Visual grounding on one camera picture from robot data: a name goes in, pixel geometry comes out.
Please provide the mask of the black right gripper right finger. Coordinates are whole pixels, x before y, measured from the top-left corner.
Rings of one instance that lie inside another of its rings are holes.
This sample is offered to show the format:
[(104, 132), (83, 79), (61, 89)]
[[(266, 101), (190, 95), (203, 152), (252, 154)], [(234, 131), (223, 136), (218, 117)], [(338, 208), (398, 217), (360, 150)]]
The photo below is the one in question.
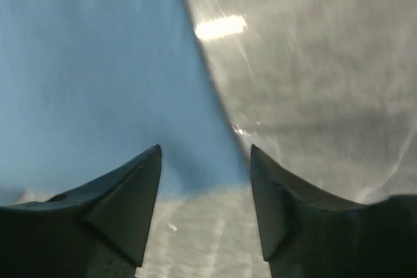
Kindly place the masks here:
[(415, 277), (416, 196), (360, 204), (314, 186), (258, 146), (250, 178), (273, 277)]

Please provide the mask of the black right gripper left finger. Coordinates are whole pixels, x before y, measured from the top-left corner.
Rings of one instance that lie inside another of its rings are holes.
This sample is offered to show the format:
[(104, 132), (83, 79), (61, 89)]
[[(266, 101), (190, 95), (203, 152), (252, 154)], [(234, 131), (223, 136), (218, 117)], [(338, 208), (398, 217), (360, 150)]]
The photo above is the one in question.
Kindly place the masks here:
[(133, 277), (143, 264), (162, 172), (154, 145), (44, 202), (1, 208), (2, 277)]

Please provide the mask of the blue tank top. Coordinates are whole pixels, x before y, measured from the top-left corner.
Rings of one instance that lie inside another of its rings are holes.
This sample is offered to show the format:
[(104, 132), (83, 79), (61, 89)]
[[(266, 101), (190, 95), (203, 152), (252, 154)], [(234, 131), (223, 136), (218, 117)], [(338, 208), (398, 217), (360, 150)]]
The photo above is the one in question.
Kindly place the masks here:
[(162, 147), (162, 195), (246, 184), (185, 0), (1, 0), (1, 189), (60, 193)]

